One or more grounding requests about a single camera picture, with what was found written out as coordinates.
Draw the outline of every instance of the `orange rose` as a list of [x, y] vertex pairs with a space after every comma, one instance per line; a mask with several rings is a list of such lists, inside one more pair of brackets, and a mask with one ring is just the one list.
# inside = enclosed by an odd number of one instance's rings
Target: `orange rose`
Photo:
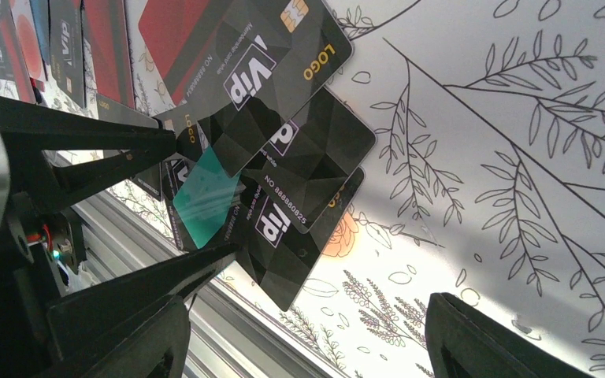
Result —
[[356, 234], [358, 234], [358, 225], [351, 214], [345, 213], [322, 253], [332, 258], [347, 256], [354, 248]]

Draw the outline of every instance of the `metal frame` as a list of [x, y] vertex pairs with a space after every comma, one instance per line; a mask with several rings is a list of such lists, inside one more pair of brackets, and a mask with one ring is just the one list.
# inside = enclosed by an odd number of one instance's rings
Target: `metal frame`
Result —
[[[110, 280], [180, 252], [147, 222], [106, 192], [74, 206], [84, 220], [86, 268]], [[344, 376], [308, 350], [295, 350], [267, 324], [246, 311], [213, 280], [190, 311], [191, 343], [184, 374], [193, 377]]]

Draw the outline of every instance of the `card chip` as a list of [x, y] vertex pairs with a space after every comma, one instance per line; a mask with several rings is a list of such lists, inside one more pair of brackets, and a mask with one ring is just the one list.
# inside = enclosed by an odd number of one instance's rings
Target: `card chip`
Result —
[[284, 11], [282, 11], [280, 17], [286, 29], [292, 33], [309, 11], [310, 8], [304, 0], [291, 0], [286, 5], [286, 8], [284, 8]]

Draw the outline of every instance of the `red circle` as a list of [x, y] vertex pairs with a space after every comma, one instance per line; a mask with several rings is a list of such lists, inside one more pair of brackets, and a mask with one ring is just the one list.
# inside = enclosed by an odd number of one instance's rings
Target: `red circle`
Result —
[[29, 76], [38, 79], [43, 73], [38, 38], [35, 35], [33, 25], [24, 15], [17, 18], [17, 34], [20, 36], [20, 45], [22, 45], [22, 53], [24, 54], [24, 61], [27, 63]]

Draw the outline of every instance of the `floral tablecloth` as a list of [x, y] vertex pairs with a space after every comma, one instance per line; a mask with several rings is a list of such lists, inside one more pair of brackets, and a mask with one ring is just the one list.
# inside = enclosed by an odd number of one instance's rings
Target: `floral tablecloth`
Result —
[[[173, 104], [138, 32], [146, 0], [126, 4], [137, 106], [160, 113]], [[605, 376], [605, 0], [328, 5], [355, 45], [328, 88], [378, 137], [366, 181], [291, 311], [236, 265], [220, 284], [338, 376], [432, 376], [435, 291]], [[93, 117], [91, 64], [87, 85], [87, 109], [51, 82], [45, 97]], [[171, 236], [161, 203], [110, 192]]]

